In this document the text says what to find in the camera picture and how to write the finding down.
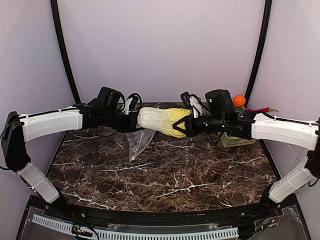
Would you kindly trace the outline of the napa cabbage toy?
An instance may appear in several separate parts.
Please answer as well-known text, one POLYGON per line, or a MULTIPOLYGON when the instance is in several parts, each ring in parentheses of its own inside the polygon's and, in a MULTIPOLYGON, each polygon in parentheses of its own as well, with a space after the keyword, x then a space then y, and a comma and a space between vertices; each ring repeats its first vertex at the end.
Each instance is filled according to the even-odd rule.
POLYGON ((191 110, 184 108, 142 107, 137 116, 137 123, 142 128, 157 131, 167 136, 185 138, 186 134, 175 130, 173 124, 186 116, 190 116, 190 114, 191 110))

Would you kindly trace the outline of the clear dotted zip top bag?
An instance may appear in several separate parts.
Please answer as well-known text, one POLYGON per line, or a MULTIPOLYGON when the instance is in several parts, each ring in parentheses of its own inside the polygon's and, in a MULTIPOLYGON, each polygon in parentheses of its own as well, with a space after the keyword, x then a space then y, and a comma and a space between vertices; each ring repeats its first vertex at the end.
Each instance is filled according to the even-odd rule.
POLYGON ((129 161, 134 161, 151 143, 155 135, 154 130, 143 129, 136 132, 126 133, 129 150, 129 161))

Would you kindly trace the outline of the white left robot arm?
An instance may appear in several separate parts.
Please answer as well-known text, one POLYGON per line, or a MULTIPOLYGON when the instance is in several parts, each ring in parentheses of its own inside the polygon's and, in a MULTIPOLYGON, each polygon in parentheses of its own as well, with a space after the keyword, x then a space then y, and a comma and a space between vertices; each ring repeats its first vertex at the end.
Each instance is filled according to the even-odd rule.
POLYGON ((118 133, 136 132, 140 110, 135 105, 139 101, 135 93, 125 98, 115 89, 102 87, 88 103, 33 114, 10 112, 0 134, 3 170, 17 174, 49 204, 62 199, 55 185, 32 162, 26 143, 60 132, 97 127, 109 127, 118 133))

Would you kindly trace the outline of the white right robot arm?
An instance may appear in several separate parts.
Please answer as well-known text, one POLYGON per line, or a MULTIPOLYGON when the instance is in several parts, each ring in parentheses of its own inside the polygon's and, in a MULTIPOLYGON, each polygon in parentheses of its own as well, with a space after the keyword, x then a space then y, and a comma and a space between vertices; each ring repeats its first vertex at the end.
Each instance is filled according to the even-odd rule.
POLYGON ((216 89, 205 94, 208 114, 185 116, 173 129, 187 137, 200 133, 221 132, 241 139, 270 140, 307 149, 302 162, 285 177, 273 183, 266 197, 281 203, 286 197, 320 176, 320 122, 271 116, 263 111, 236 112, 228 90, 216 89))

